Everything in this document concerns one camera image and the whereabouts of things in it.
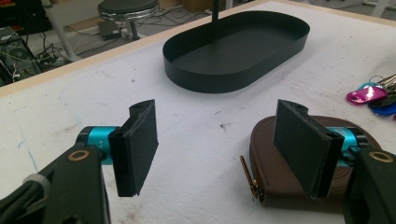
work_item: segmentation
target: black pole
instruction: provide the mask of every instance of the black pole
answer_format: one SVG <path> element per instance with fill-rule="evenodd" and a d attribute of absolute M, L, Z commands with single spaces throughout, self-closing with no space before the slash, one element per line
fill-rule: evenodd
<path fill-rule="evenodd" d="M 219 0 L 213 0 L 212 35 L 214 39 L 217 39 L 217 35 L 218 35 L 218 20 L 219 20 Z"/>

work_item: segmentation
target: pink key fob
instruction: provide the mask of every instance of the pink key fob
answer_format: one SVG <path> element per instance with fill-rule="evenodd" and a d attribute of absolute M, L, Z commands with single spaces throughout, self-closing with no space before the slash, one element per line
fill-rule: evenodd
<path fill-rule="evenodd" d="M 387 95 L 388 93 L 385 90 L 372 86 L 352 91 L 346 95 L 346 99 L 354 105 L 363 105 L 372 101 L 384 99 Z"/>

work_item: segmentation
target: table surface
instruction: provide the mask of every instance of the table surface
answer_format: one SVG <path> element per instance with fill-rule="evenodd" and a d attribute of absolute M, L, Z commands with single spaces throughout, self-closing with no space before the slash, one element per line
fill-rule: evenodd
<path fill-rule="evenodd" d="M 191 22 L 0 89 L 0 198 L 73 146 L 86 126 L 121 126 L 128 107 L 155 99 L 160 145 L 140 196 L 118 198 L 104 166 L 113 223 L 344 223 L 341 215 L 265 208 L 238 157 L 278 99 L 350 120 L 396 153 L 395 120 L 346 102 L 373 76 L 395 73 L 395 22 L 292 2 L 254 1 L 220 14 L 270 10 L 306 21 L 305 48 L 250 86 L 223 94 L 170 81 L 162 47 Z"/>

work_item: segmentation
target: black stool seat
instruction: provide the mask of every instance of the black stool seat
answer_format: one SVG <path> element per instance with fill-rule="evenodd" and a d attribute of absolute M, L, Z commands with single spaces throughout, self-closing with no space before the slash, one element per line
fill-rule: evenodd
<path fill-rule="evenodd" d="M 105 13 L 127 14 L 145 11 L 158 6 L 157 0 L 105 0 L 98 10 Z"/>

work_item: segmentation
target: black oval tray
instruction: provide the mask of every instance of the black oval tray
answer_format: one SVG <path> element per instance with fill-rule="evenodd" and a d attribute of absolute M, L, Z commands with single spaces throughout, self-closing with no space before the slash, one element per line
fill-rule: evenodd
<path fill-rule="evenodd" d="M 271 11 L 214 19 L 166 41 L 165 73 L 187 90 L 236 91 L 301 51 L 309 30 L 306 22 Z"/>

